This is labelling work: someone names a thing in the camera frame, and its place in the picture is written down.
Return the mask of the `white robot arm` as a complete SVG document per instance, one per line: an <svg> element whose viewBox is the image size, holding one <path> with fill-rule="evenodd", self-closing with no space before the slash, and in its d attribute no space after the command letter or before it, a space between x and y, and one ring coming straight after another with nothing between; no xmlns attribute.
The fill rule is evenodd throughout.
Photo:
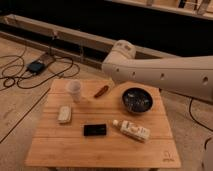
<svg viewBox="0 0 213 171"><path fill-rule="evenodd" d="M213 56L136 59L136 48L116 41L102 63L114 82L142 83L200 100L213 102Z"/></svg>

